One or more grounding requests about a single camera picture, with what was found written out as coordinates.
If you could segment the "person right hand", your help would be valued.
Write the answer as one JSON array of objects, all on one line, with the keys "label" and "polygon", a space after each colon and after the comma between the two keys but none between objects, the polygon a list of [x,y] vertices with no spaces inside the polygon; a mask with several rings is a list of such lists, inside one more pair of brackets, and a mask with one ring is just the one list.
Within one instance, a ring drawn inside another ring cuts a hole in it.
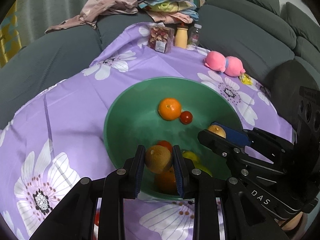
[{"label": "person right hand", "polygon": [[300,212],[295,217],[288,220],[278,220],[277,224],[282,228],[283,231],[291,231],[293,230],[300,222],[304,213]]}]

